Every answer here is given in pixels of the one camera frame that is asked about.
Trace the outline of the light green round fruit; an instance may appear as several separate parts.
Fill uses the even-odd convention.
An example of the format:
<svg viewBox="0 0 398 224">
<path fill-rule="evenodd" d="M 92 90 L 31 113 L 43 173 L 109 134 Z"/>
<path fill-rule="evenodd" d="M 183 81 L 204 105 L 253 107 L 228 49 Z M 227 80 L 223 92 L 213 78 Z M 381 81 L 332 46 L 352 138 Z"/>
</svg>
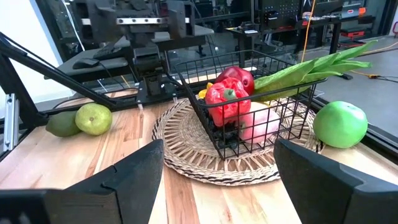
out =
<svg viewBox="0 0 398 224">
<path fill-rule="evenodd" d="M 97 103 L 83 105 L 77 112 L 75 124 L 86 134 L 99 136 L 107 132 L 113 122 L 112 112 Z"/>
</svg>

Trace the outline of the green romaine lettuce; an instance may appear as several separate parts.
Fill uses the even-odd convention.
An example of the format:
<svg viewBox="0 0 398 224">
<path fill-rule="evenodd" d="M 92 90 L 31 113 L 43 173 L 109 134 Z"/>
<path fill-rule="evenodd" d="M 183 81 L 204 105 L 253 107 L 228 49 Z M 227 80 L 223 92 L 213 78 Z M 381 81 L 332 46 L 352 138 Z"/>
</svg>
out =
<svg viewBox="0 0 398 224">
<path fill-rule="evenodd" d="M 330 76 L 341 76 L 350 70 L 369 68 L 371 63 L 354 61 L 353 58 L 367 51 L 376 42 L 371 40 L 359 47 L 298 63 L 258 78 L 254 81 L 254 101 L 271 101 L 293 96 L 310 88 L 311 82 Z"/>
</svg>

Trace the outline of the silver aluminium bracket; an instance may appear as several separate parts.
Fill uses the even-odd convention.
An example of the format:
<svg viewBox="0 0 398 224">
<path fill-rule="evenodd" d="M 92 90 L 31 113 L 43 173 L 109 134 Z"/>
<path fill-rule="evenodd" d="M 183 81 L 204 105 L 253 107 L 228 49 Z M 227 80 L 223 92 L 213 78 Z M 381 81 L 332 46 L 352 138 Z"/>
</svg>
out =
<svg viewBox="0 0 398 224">
<path fill-rule="evenodd" d="M 6 96 L 3 151 L 13 150 L 19 139 L 19 100 L 14 93 Z"/>
</svg>

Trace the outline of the black pegboard workbench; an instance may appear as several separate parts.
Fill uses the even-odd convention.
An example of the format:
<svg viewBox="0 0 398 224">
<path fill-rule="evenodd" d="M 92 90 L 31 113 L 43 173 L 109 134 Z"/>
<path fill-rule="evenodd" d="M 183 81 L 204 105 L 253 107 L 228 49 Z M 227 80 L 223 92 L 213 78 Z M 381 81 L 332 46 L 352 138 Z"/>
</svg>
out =
<svg viewBox="0 0 398 224">
<path fill-rule="evenodd" d="M 260 0 L 260 23 L 250 24 L 248 30 L 244 27 L 227 28 L 228 32 L 238 36 L 239 40 L 257 35 L 288 32 L 333 25 L 330 53 L 336 52 L 339 46 L 341 24 L 348 21 L 360 23 L 372 22 L 374 17 L 366 14 L 366 8 L 355 4 L 343 5 L 343 0 L 314 0 L 315 15 L 310 22 L 300 19 L 304 2 L 310 0 Z"/>
</svg>

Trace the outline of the green apple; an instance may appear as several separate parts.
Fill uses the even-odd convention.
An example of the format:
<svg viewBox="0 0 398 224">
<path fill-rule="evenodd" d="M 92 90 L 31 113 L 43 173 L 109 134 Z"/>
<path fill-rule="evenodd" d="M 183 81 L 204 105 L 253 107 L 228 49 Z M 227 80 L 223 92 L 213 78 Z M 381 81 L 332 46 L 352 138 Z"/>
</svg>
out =
<svg viewBox="0 0 398 224">
<path fill-rule="evenodd" d="M 316 114 L 313 130 L 325 144 L 349 148 L 357 145 L 366 135 L 368 119 L 361 108 L 344 101 L 333 101 Z"/>
</svg>

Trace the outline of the yellow banana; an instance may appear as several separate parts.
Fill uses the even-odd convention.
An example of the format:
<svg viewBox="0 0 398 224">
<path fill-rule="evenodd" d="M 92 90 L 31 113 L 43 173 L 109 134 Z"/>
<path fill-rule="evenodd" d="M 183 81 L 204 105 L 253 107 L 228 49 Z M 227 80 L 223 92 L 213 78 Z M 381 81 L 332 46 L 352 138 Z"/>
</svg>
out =
<svg viewBox="0 0 398 224">
<path fill-rule="evenodd" d="M 212 86 L 213 86 L 212 83 L 207 83 L 206 88 L 203 89 L 203 90 L 201 90 L 201 91 L 198 93 L 198 98 L 199 98 L 199 99 L 204 99 L 205 96 L 206 96 L 207 91 L 208 91 Z"/>
</svg>

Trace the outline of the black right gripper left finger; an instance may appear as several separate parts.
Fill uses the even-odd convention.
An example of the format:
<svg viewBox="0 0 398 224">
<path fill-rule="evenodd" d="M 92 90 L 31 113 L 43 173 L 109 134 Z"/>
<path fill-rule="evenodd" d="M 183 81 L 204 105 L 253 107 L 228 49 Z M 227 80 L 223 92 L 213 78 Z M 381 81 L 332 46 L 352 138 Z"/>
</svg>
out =
<svg viewBox="0 0 398 224">
<path fill-rule="evenodd" d="M 163 162 L 157 139 L 64 190 L 0 190 L 0 224 L 148 224 Z"/>
</svg>

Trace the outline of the dark green avocado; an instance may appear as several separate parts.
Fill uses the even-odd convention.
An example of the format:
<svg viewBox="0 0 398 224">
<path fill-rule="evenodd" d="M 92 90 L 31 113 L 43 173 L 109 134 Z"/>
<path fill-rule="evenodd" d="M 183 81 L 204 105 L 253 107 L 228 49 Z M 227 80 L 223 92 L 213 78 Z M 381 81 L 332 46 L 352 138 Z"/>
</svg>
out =
<svg viewBox="0 0 398 224">
<path fill-rule="evenodd" d="M 75 123 L 76 111 L 64 111 L 53 115 L 45 130 L 57 137 L 74 136 L 81 132 L 81 129 Z"/>
</svg>

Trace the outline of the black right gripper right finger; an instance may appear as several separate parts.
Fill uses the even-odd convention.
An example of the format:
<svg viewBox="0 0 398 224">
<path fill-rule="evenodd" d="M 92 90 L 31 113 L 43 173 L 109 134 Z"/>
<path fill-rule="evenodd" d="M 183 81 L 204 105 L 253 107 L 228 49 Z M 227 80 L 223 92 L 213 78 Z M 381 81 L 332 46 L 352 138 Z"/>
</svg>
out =
<svg viewBox="0 0 398 224">
<path fill-rule="evenodd" d="M 274 158 L 302 224 L 398 224 L 398 185 L 286 139 Z"/>
</svg>

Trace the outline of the black computer mouse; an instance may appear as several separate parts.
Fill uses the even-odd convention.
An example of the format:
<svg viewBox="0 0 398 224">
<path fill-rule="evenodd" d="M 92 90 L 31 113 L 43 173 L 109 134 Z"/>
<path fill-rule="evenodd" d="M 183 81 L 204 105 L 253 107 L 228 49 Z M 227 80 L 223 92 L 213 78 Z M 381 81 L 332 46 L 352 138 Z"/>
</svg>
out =
<svg viewBox="0 0 398 224">
<path fill-rule="evenodd" d="M 100 64 L 100 61 L 95 58 L 80 58 L 72 66 L 74 70 L 83 68 L 93 68 Z"/>
</svg>

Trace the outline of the red bell pepper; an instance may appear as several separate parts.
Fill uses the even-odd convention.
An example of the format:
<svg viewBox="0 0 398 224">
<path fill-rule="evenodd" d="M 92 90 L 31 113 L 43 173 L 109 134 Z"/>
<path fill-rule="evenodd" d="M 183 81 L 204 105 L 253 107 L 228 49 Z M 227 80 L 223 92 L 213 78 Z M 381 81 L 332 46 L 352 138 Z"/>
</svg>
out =
<svg viewBox="0 0 398 224">
<path fill-rule="evenodd" d="M 238 114 L 249 112 L 251 100 L 228 103 L 228 101 L 248 96 L 242 82 L 237 78 L 230 77 L 213 84 L 207 90 L 205 103 L 207 105 L 223 103 L 223 106 L 208 108 L 215 126 L 222 127 L 227 123 L 232 123 L 238 119 Z"/>
</svg>

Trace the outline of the red apple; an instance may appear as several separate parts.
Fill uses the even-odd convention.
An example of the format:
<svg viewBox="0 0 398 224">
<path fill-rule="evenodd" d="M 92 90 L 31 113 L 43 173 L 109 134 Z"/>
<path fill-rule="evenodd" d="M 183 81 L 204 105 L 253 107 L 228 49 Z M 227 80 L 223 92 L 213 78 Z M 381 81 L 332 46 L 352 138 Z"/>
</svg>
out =
<svg viewBox="0 0 398 224">
<path fill-rule="evenodd" d="M 236 78 L 240 80 L 248 95 L 252 95 L 254 93 L 254 78 L 251 72 L 240 67 L 228 67 L 221 72 L 221 74 L 216 78 L 215 82 L 221 82 L 225 78 Z"/>
</svg>

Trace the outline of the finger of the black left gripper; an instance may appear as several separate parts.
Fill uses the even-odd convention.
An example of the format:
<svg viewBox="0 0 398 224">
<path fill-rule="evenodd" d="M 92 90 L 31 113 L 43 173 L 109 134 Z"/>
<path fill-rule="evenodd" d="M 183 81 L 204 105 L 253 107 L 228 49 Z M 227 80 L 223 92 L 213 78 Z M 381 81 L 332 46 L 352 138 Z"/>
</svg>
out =
<svg viewBox="0 0 398 224">
<path fill-rule="evenodd" d="M 116 34 L 115 29 L 117 28 L 114 4 L 111 2 L 96 2 L 94 3 L 94 10 L 93 31 L 95 37 L 100 42 L 111 41 Z"/>
<path fill-rule="evenodd" d="M 195 10 L 189 0 L 169 0 L 169 34 L 172 39 L 195 35 Z"/>
</svg>

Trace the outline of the black aluminium rig frame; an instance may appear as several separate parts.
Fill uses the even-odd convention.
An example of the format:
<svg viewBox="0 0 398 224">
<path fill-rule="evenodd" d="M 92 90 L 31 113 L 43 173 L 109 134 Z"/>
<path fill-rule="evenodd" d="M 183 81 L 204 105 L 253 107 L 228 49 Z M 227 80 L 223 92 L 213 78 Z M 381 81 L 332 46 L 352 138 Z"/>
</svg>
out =
<svg viewBox="0 0 398 224">
<path fill-rule="evenodd" d="M 198 93 L 199 88 L 205 87 L 206 82 L 200 81 L 195 83 L 188 83 L 188 81 L 184 79 L 180 73 L 177 73 L 180 78 L 179 80 L 176 80 L 166 72 L 167 77 L 163 77 L 162 75 L 160 76 L 162 78 L 160 84 L 167 84 L 169 87 L 171 87 L 171 93 L 154 96 L 153 99 L 149 100 L 141 100 L 141 95 L 139 95 L 138 93 L 117 98 L 110 98 L 108 96 L 101 95 L 89 88 L 86 88 L 81 83 L 75 81 L 74 79 L 70 78 L 68 75 L 60 71 L 58 68 L 52 67 L 52 65 L 45 65 L 38 60 L 28 56 L 28 54 L 34 55 L 35 57 L 39 58 L 37 55 L 33 54 L 32 52 L 25 49 L 23 46 L 14 42 L 5 34 L 0 32 L 0 71 L 4 72 L 4 75 L 0 75 L 0 85 L 5 93 L 15 93 L 17 95 L 17 98 L 22 103 L 22 106 L 20 106 L 20 116 L 22 116 L 22 124 L 19 124 L 19 128 L 22 129 L 34 129 L 38 126 L 43 126 L 48 123 L 48 119 L 50 116 L 53 116 L 63 111 L 75 111 L 77 110 L 78 106 L 70 106 L 66 109 L 38 111 L 24 84 L 19 78 L 19 75 L 14 69 L 14 66 L 12 65 L 10 59 L 17 61 L 24 66 L 35 70 L 36 72 L 39 72 L 45 77 L 53 79 L 57 83 L 66 86 L 83 95 L 84 97 L 93 100 L 95 103 L 105 105 L 111 111 L 121 111 L 131 108 L 164 103 L 170 101 L 172 98 L 196 98 L 196 96 L 194 96 L 194 93 Z M 326 80 L 327 78 L 324 78 L 319 81 L 311 82 L 310 88 L 301 93 L 297 93 L 296 95 L 289 96 L 288 98 L 293 98 L 297 100 L 300 97 L 304 98 L 305 96 L 307 98 L 303 99 L 303 102 L 309 103 L 310 106 L 308 107 L 310 109 L 315 109 L 315 111 L 319 111 L 322 107 L 326 105 L 326 101 L 320 99 L 319 101 L 313 103 L 313 92 L 315 91 L 315 87 L 317 84 L 323 83 Z M 11 86 L 6 86 L 7 81 L 9 85 L 11 85 L 11 83 L 14 83 L 16 87 L 11 88 Z M 254 101 L 255 97 L 256 95 L 249 95 L 245 98 L 238 98 L 237 100 L 228 101 L 228 103 L 235 103 L 241 100 Z M 200 106 L 223 106 L 223 103 Z M 376 128 L 373 127 L 368 128 L 364 140 L 361 141 L 365 146 L 370 147 L 381 156 L 398 165 L 398 138 L 386 133 L 383 130 L 377 131 Z"/>
</svg>

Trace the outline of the pink peach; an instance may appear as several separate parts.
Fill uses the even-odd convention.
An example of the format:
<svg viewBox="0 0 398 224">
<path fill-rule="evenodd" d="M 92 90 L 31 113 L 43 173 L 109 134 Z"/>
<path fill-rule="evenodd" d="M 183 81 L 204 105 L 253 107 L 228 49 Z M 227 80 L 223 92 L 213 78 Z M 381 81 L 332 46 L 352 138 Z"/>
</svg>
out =
<svg viewBox="0 0 398 224">
<path fill-rule="evenodd" d="M 279 115 L 263 103 L 252 102 L 248 114 L 239 117 L 239 137 L 249 143 L 264 142 L 279 128 Z"/>
</svg>

